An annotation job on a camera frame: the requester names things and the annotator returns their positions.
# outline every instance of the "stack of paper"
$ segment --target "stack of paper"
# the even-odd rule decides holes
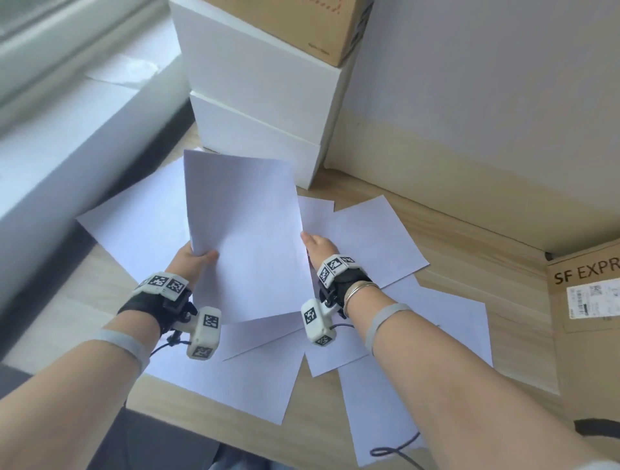
[[[213,358],[165,348],[147,373],[280,424],[306,354],[313,376],[338,369],[362,466],[376,460],[370,449],[398,446],[417,429],[355,329],[339,328],[327,347],[306,338],[299,308],[317,281],[302,227],[330,238],[386,294],[492,364],[489,328],[483,304],[418,286],[413,273],[428,262],[384,197],[333,210],[332,201],[297,196],[287,162],[186,151],[78,220],[136,282],[165,269],[190,238],[195,252],[220,252],[193,296],[223,312]]]

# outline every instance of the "forearm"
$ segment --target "forearm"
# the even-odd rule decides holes
[[[105,328],[148,350],[159,339],[149,314],[127,311]],[[107,342],[84,342],[0,401],[0,467],[86,468],[138,377],[136,359]]]
[[[348,313],[365,339],[392,299],[364,288]],[[572,469],[599,456],[469,349],[410,311],[377,332],[374,355],[441,468]]]

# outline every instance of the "wooden table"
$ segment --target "wooden table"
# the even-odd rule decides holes
[[[199,145],[194,125],[165,163]],[[336,210],[385,194],[430,262],[416,274],[420,284],[484,302],[496,369],[563,418],[542,251],[337,171],[322,169],[312,189],[299,194],[334,200]],[[4,363],[36,373],[104,325],[135,286],[95,246]],[[338,374],[312,378],[305,359],[282,426],[148,375],[138,380],[128,406],[296,468],[357,468]],[[315,415],[316,409],[323,412]],[[435,467],[426,451],[412,455],[426,468]],[[410,466],[394,458],[368,468]]]

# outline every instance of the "window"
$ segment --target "window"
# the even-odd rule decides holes
[[[156,0],[0,0],[0,107]]]

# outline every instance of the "white sleeve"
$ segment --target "white sleeve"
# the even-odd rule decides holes
[[[620,470],[620,464],[611,460],[592,462],[575,470]]]

